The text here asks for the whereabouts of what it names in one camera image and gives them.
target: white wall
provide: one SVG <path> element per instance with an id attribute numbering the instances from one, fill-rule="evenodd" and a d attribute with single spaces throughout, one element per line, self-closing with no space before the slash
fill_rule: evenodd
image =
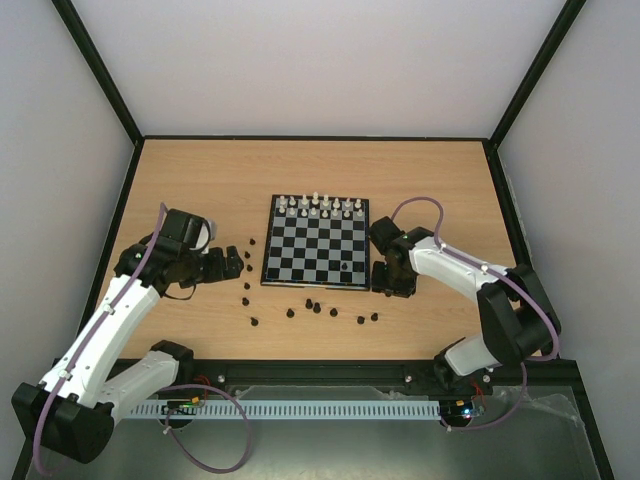
<path id="1" fill-rule="evenodd" d="M 564 0 L 75 0 L 145 134 L 489 136 Z"/>
<path id="2" fill-rule="evenodd" d="M 0 478 L 10 399 L 74 337 L 132 145 L 51 2 L 0 15 Z"/>
<path id="3" fill-rule="evenodd" d="M 590 1 L 501 148 L 619 479 L 640 456 L 640 10 Z"/>

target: robotic arm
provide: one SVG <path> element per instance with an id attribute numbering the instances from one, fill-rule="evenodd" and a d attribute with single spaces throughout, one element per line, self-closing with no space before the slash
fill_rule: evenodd
<path id="1" fill-rule="evenodd" d="M 225 258 L 221 248 L 209 250 L 214 237 L 212 222 L 169 210 L 146 264 L 112 308 L 111 302 L 134 274 L 151 237 L 121 254 L 104 299 L 71 348 L 38 386 L 22 383 L 14 393 L 11 403 L 27 437 L 34 437 L 47 398 L 64 378 L 49 410 L 41 444 L 89 463 L 102 452 L 115 425 L 137 404 L 176 379 L 191 380 L 193 351 L 167 341 L 154 345 L 120 375 L 109 381 L 107 376 L 140 321 L 171 284 L 195 288 L 240 276 L 244 264 L 236 248 L 227 247 Z M 99 325 L 104 312 L 108 317 Z M 75 368 L 68 372 L 70 359 L 79 351 Z"/>
<path id="2" fill-rule="evenodd" d="M 460 339 L 435 358 L 434 373 L 446 390 L 481 368 L 517 366 L 538 350 L 550 350 L 552 337 L 547 325 L 531 305 L 492 272 L 526 292 L 560 333 L 558 318 L 530 266 L 508 269 L 487 264 L 446 244 L 439 245 L 434 233 L 422 227 L 405 233 L 389 217 L 371 226 L 370 237 L 385 256 L 385 262 L 373 265 L 374 292 L 409 297 L 416 292 L 417 276 L 428 275 L 478 305 L 482 333 Z M 514 309 L 511 302 L 519 302 L 519 306 Z"/>

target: purple cable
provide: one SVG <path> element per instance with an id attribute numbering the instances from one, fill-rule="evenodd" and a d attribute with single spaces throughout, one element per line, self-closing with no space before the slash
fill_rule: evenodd
<path id="1" fill-rule="evenodd" d="M 442 242 L 440 240 L 440 228 L 442 227 L 442 222 L 444 221 L 444 207 L 435 198 L 413 197 L 408 200 L 405 200 L 404 202 L 402 202 L 400 205 L 396 207 L 393 214 L 391 215 L 391 220 L 396 218 L 396 215 L 398 214 L 400 209 L 404 207 L 406 204 L 421 201 L 421 200 L 433 203 L 436 207 L 438 207 L 438 210 L 440 211 L 440 216 L 438 217 L 438 221 L 436 222 L 436 227 L 433 231 L 433 240 L 435 244 L 438 246 L 438 248 L 440 248 L 444 253 L 446 253 L 450 257 L 460 260 L 461 262 L 466 263 L 470 267 L 481 269 L 482 268 L 481 263 L 476 262 L 475 260 L 467 257 L 462 252 L 459 252 L 448 246 L 445 246 L 443 248 Z M 529 357 L 527 360 L 532 360 L 535 362 L 545 362 L 547 360 L 553 360 L 554 358 L 556 358 L 558 356 L 558 353 L 560 352 L 560 339 L 558 338 L 556 329 L 554 328 L 553 323 L 551 323 L 551 319 L 549 319 L 549 316 L 546 314 L 546 312 L 540 307 L 540 305 L 537 304 L 537 302 L 533 298 L 529 296 L 527 292 L 525 292 L 522 288 L 520 288 L 515 282 L 513 282 L 506 276 L 502 275 L 501 273 L 496 272 L 492 268 L 489 268 L 487 272 L 493 275 L 494 277 L 496 277 L 501 282 L 511 287 L 518 295 L 520 295 L 520 298 L 522 298 L 525 302 L 529 304 L 531 308 L 533 308 L 533 310 L 538 314 L 540 319 L 544 322 L 545 326 L 547 327 L 547 330 L 549 330 L 549 335 L 551 336 L 551 342 L 553 345 L 551 349 L 551 353 L 549 353 L 548 355 L 540 356 L 540 357 Z"/>
<path id="2" fill-rule="evenodd" d="M 440 423 L 442 423 L 445 427 L 447 427 L 447 430 L 451 429 L 451 430 L 458 430 L 458 431 L 465 431 L 465 432 L 468 430 L 483 430 L 485 428 L 490 428 L 490 427 L 495 427 L 496 425 L 500 425 L 502 422 L 504 422 L 507 418 L 509 418 L 511 415 L 515 413 L 515 411 L 518 409 L 518 407 L 522 403 L 522 400 L 524 399 L 524 394 L 527 391 L 527 367 L 525 367 L 524 363 L 521 363 L 520 367 L 522 368 L 522 388 L 520 389 L 520 395 L 518 395 L 518 399 L 516 400 L 516 403 L 514 403 L 511 406 L 511 409 L 507 413 L 505 413 L 501 417 L 496 418 L 495 420 L 489 423 L 483 423 L 482 425 L 471 425 L 469 427 L 452 427 L 451 425 L 447 424 L 444 418 L 440 419 Z"/>
<path id="3" fill-rule="evenodd" d="M 211 387 L 209 385 L 200 385 L 200 384 L 196 384 L 196 383 L 189 383 L 189 384 L 185 384 L 185 385 L 172 385 L 170 387 L 161 388 L 159 391 L 160 392 L 170 392 L 170 391 L 173 391 L 173 390 L 185 390 L 185 389 L 191 389 L 191 388 L 199 388 L 199 389 L 203 389 L 203 390 L 209 390 L 210 392 L 215 392 L 218 395 L 221 395 L 225 400 L 229 400 L 231 403 L 233 403 L 233 405 L 236 407 L 236 409 L 238 410 L 240 415 L 242 415 L 242 419 L 244 420 L 244 424 L 245 424 L 246 429 L 247 429 L 247 446 L 244 449 L 244 453 L 242 454 L 242 457 L 240 457 L 240 460 L 238 460 L 238 463 L 236 463 L 234 466 L 229 467 L 229 468 L 210 467 L 209 465 L 205 465 L 200 460 L 195 458 L 193 455 L 191 455 L 187 451 L 187 449 L 184 447 L 182 442 L 178 439 L 176 434 L 173 432 L 173 429 L 169 425 L 169 420 L 171 419 L 171 415 L 176 411 L 175 409 L 174 410 L 170 410 L 169 413 L 167 413 L 167 416 L 164 419 L 164 426 L 166 427 L 165 433 L 169 433 L 169 435 L 171 435 L 171 438 L 173 438 L 173 440 L 180 447 L 180 450 L 182 450 L 182 454 L 185 457 L 187 457 L 187 459 L 191 463 L 193 463 L 196 467 L 201 468 L 202 470 L 204 470 L 206 472 L 209 472 L 209 473 L 231 473 L 231 472 L 235 472 L 240 467 L 242 467 L 245 463 L 247 463 L 247 460 L 249 460 L 249 456 L 251 455 L 251 448 L 252 448 L 252 444 L 253 444 L 253 431 L 251 430 L 251 423 L 249 422 L 249 419 L 247 418 L 246 412 L 244 411 L 244 409 L 242 408 L 242 405 L 240 405 L 238 400 L 233 398 L 227 392 L 225 392 L 223 390 L 220 390 L 219 388 L 216 388 L 216 387 Z"/>
<path id="4" fill-rule="evenodd" d="M 126 295 L 126 293 L 131 288 L 131 285 L 133 285 L 133 282 L 136 281 L 136 279 L 140 275 L 140 272 L 142 271 L 144 266 L 147 264 L 147 261 L 149 260 L 149 256 L 151 255 L 151 251 L 153 250 L 153 247 L 156 244 L 156 240 L 158 239 L 158 235 L 160 234 L 160 228 L 162 228 L 162 220 L 164 219 L 164 214 L 166 211 L 167 211 L 166 205 L 164 203 L 161 203 L 160 213 L 158 213 L 158 220 L 156 222 L 156 227 L 153 231 L 153 235 L 151 236 L 151 239 L 149 240 L 147 249 L 145 250 L 144 255 L 142 256 L 140 263 L 134 270 L 133 275 L 131 275 L 127 283 L 125 283 L 122 289 L 120 289 L 118 294 L 114 297 L 114 299 L 109 304 L 111 308 L 115 308 L 118 302 L 122 300 L 122 297 Z M 67 372 L 71 373 L 71 371 L 76 367 L 76 363 L 80 358 L 80 355 L 82 355 L 82 352 L 87 347 L 87 345 L 89 344 L 93 336 L 96 334 L 96 332 L 98 331 L 98 329 L 104 323 L 105 319 L 108 316 L 109 316 L 109 312 L 107 311 L 102 312 L 102 314 L 98 317 L 98 320 L 96 320 L 96 322 L 93 324 L 91 329 L 84 336 L 84 338 L 78 345 L 78 348 L 76 349 L 75 353 L 71 356 L 71 359 L 69 360 L 69 363 L 65 368 Z M 44 406 L 42 407 L 42 411 L 40 412 L 40 417 L 38 417 L 38 423 L 36 424 L 36 431 L 33 436 L 33 463 L 38 473 L 46 477 L 50 477 L 53 474 L 59 472 L 66 464 L 66 462 L 63 462 L 62 465 L 56 467 L 55 469 L 47 470 L 44 464 L 42 463 L 42 451 L 41 451 L 42 432 L 44 431 L 44 424 L 46 422 L 47 416 L 49 415 L 49 410 L 51 410 L 51 405 L 53 404 L 53 401 L 55 400 L 58 393 L 60 393 L 60 390 L 62 389 L 64 382 L 65 382 L 65 378 L 61 377 L 56 382 L 55 386 L 51 390 L 51 393 L 49 393 L 49 396 L 47 397 L 47 400 L 44 402 Z"/>

